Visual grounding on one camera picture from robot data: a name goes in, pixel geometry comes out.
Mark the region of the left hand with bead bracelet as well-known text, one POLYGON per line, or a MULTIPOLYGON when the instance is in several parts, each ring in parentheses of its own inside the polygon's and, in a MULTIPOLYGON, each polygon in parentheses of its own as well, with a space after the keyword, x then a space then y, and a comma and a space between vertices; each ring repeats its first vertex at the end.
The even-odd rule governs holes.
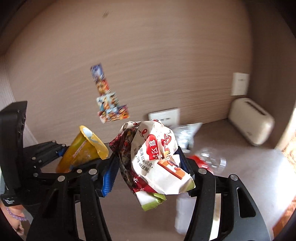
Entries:
POLYGON ((24 234, 22 222, 26 222, 28 220, 23 213, 24 209, 25 208, 22 205, 7 207, 1 201, 1 210, 4 213, 4 216, 19 236, 24 234))

